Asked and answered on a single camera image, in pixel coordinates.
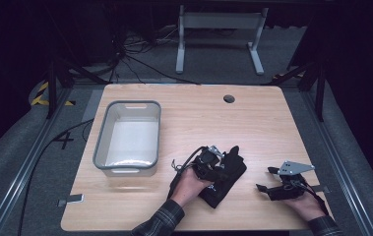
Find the aluminium floor rail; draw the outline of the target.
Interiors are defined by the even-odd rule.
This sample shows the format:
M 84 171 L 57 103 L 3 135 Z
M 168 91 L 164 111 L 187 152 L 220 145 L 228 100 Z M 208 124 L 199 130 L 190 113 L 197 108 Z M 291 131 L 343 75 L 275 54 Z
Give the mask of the aluminium floor rail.
M 41 150 L 45 143 L 45 140 L 48 137 L 49 132 L 56 118 L 58 117 L 62 107 L 64 106 L 67 98 L 69 97 L 71 91 L 72 90 L 70 88 L 63 88 L 59 92 L 59 95 L 56 96 L 57 107 L 49 116 L 49 118 L 43 121 L 38 135 L 32 142 L 30 151 L 28 152 L 26 158 L 21 164 L 18 173 L 12 179 L 7 193 L 3 198 L 2 202 L 0 203 L 0 232 L 6 222 L 6 219 L 9 217 L 12 209 L 18 201 L 21 192 L 23 191 L 27 182 L 29 181 L 31 172 L 34 170 L 35 163 L 37 159 L 40 157 Z
M 348 175 L 348 172 L 346 171 L 342 163 L 341 157 L 332 141 L 327 127 L 317 117 L 313 98 L 308 92 L 302 92 L 301 97 L 305 105 L 307 106 L 308 112 L 313 119 L 315 127 L 318 130 L 322 141 L 325 144 L 331 166 L 336 173 L 336 177 L 339 181 L 340 186 L 342 187 L 343 195 L 347 200 L 347 203 L 354 215 L 354 218 L 360 228 L 362 235 L 373 236 L 373 222 L 367 210 L 365 209 L 364 204 L 360 199 L 360 196 L 358 195 L 358 192 L 354 187 L 351 178 Z

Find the white metal desk frame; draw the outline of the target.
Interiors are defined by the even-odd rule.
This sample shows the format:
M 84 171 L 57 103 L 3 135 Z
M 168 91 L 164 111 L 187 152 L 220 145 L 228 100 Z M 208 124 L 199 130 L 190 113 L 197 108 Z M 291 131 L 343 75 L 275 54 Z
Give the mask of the white metal desk frame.
M 186 29 L 227 29 L 227 30 L 253 30 L 254 39 L 247 43 L 254 68 L 257 75 L 265 73 L 258 45 L 261 39 L 265 21 L 269 13 L 268 8 L 263 8 L 257 13 L 198 13 L 186 12 L 185 6 L 179 8 L 178 17 L 178 48 L 175 72 L 182 74 L 185 60 L 185 30 Z

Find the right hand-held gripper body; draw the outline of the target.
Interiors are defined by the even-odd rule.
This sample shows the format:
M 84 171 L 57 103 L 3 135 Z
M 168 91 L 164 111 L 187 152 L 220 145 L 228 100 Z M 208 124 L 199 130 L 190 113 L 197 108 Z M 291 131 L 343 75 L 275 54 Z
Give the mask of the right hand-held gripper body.
M 303 164 L 286 160 L 281 167 L 278 175 L 281 179 L 279 187 L 270 188 L 267 193 L 272 201 L 281 201 L 296 199 L 307 190 L 307 182 L 302 173 L 312 171 L 315 167 L 312 164 Z

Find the black glove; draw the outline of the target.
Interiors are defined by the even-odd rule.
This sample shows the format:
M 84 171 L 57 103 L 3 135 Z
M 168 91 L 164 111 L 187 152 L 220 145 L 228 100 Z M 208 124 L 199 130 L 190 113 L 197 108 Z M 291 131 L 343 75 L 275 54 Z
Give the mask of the black glove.
M 220 162 L 220 166 L 217 167 L 217 172 L 222 177 L 205 188 L 199 194 L 199 197 L 210 207 L 216 208 L 246 169 L 247 166 L 244 163 L 244 158 L 239 155 L 239 146 L 233 147 L 224 156 Z

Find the black metal stand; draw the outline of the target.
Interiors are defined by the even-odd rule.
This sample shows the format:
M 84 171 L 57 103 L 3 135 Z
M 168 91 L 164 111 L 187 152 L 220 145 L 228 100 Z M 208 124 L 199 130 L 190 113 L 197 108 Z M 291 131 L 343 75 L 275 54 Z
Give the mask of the black metal stand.
M 101 79 L 97 75 L 89 72 L 88 70 L 84 69 L 83 67 L 66 60 L 59 56 L 54 56 L 49 66 L 49 74 L 48 74 L 48 114 L 47 118 L 50 119 L 57 107 L 58 107 L 58 99 L 57 99 L 57 83 L 64 89 L 70 89 L 74 84 L 74 78 L 69 72 L 72 69 L 77 73 L 81 74 L 83 77 L 97 83 L 99 85 L 108 85 L 108 82 Z
M 324 54 L 318 53 L 312 59 L 308 59 L 303 65 L 298 66 L 283 75 L 274 75 L 274 78 L 267 83 L 267 86 L 278 86 L 301 74 L 301 80 L 297 85 L 300 91 L 309 91 L 313 86 L 316 86 L 314 108 L 315 114 L 320 122 L 324 121 L 323 102 L 326 82 L 324 59 Z

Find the white bin with grey rim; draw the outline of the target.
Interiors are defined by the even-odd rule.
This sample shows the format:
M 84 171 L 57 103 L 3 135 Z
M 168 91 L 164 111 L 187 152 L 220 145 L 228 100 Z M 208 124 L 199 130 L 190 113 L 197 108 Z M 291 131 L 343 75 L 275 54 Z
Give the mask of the white bin with grey rim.
M 147 177 L 157 170 L 160 104 L 116 100 L 105 110 L 93 164 L 109 177 Z

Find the person's left hand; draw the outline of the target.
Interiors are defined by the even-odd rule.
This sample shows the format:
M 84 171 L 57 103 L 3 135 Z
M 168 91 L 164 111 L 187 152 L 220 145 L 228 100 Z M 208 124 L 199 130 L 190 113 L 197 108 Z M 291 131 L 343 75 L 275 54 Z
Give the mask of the person's left hand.
M 180 180 L 170 198 L 181 207 L 185 207 L 210 185 L 212 185 L 212 182 L 199 179 L 192 168 L 187 168 L 181 174 Z

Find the yellow and black floor tape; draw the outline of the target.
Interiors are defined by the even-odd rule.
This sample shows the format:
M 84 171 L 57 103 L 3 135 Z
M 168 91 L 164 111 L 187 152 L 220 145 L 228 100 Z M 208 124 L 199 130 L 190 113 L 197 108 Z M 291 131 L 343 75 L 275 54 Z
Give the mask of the yellow and black floor tape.
M 39 87 L 34 99 L 31 102 L 31 105 L 48 105 L 49 101 L 47 99 L 43 99 L 45 92 L 47 91 L 49 86 L 49 82 L 43 82 Z

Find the person's right hand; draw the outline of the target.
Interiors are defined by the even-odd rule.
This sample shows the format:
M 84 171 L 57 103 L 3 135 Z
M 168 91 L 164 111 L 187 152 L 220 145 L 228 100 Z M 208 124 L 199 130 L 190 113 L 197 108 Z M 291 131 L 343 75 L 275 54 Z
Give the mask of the person's right hand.
M 284 200 L 283 202 L 295 210 L 305 221 L 325 216 L 318 201 L 307 192 L 296 199 Z

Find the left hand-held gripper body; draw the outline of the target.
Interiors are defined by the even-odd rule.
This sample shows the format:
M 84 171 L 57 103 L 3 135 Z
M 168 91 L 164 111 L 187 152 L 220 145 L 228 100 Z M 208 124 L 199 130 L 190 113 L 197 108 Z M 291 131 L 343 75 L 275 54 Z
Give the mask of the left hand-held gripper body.
M 192 161 L 192 168 L 198 178 L 207 181 L 224 181 L 227 175 L 223 172 L 220 161 L 224 158 L 217 147 L 203 147 L 201 153 Z

